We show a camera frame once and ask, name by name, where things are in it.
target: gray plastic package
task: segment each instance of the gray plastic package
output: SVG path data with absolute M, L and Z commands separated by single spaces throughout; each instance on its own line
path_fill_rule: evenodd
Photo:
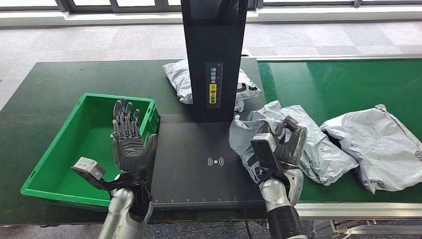
M 384 105 L 343 114 L 320 128 L 359 162 L 362 184 L 373 194 L 422 182 L 422 144 Z
M 176 90 L 180 102 L 193 104 L 191 77 L 189 75 L 188 60 L 184 59 L 176 63 L 169 63 L 163 66 L 167 77 L 173 88 Z M 242 69 L 239 69 L 237 81 L 235 112 L 242 112 L 244 108 L 243 100 L 258 96 L 261 90 L 249 79 Z
M 258 133 L 264 122 L 268 122 L 270 128 L 274 130 L 287 116 L 291 116 L 299 125 L 308 129 L 307 142 L 298 166 L 310 179 L 328 186 L 358 166 L 356 160 L 328 140 L 301 106 L 281 108 L 278 101 L 273 101 L 264 108 L 251 112 L 247 121 L 241 121 L 239 116 L 235 116 L 230 126 L 230 147 L 241 157 L 243 165 L 255 182 L 257 182 L 255 168 L 259 166 L 259 162 L 248 165 L 248 160 L 254 155 L 250 140 Z M 290 132 L 285 130 L 284 134 L 287 141 Z

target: yellow label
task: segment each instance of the yellow label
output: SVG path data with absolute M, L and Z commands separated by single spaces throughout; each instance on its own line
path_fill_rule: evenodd
M 217 103 L 217 84 L 210 84 L 210 104 Z

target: green plastic bin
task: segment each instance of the green plastic bin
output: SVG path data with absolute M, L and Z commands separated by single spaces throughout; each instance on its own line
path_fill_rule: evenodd
M 120 172 L 114 162 L 111 133 L 113 107 L 121 96 L 84 94 L 70 113 L 32 173 L 22 186 L 23 195 L 77 208 L 106 211 L 110 202 L 106 191 L 94 188 L 71 170 L 80 157 L 93 159 L 106 170 L 111 181 Z M 156 132 L 159 115 L 154 100 L 125 97 L 132 109 L 139 109 L 143 139 Z

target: table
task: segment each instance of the table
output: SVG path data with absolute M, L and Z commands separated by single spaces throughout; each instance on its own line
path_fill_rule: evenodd
M 159 114 L 183 114 L 162 65 L 177 60 L 37 63 L 0 112 L 0 225 L 59 225 L 100 223 L 103 212 L 51 205 L 20 194 L 20 188 L 41 158 L 70 111 L 86 92 L 153 98 Z M 259 80 L 255 59 L 242 69 Z M 265 103 L 247 104 L 245 111 Z M 152 222 L 241 218 L 242 212 L 154 213 Z
M 268 102 L 301 105 L 314 121 L 384 104 L 422 140 L 422 60 L 416 56 L 258 59 Z M 422 184 L 399 192 L 363 188 L 350 171 L 330 186 L 305 177 L 296 208 L 304 218 L 420 218 Z
M 6 192 L 0 197 L 0 225 L 103 222 L 105 213 L 50 205 L 22 196 L 19 189 L 85 92 L 153 98 L 160 114 L 185 113 L 161 69 L 161 65 L 174 61 L 37 63 L 0 112 L 0 189 Z M 420 59 L 243 59 L 241 67 L 251 79 L 261 77 L 267 102 L 300 104 L 317 124 L 383 103 L 422 139 L 421 113 L 413 110 L 422 104 Z M 162 94 L 154 95 L 157 90 Z M 328 187 L 306 179 L 296 207 L 305 219 L 422 218 L 421 197 L 415 196 L 421 189 L 422 184 L 418 184 L 373 196 L 353 173 L 347 173 Z M 250 210 L 248 217 L 264 218 L 265 211 Z M 154 213 L 151 222 L 242 218 L 242 211 L 230 209 L 181 210 Z

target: sticker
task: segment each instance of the sticker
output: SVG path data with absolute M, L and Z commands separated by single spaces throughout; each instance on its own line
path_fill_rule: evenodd
M 223 63 L 222 62 L 207 62 L 206 74 L 207 74 L 207 108 L 220 108 Z
M 217 84 L 210 84 L 210 104 L 216 104 Z

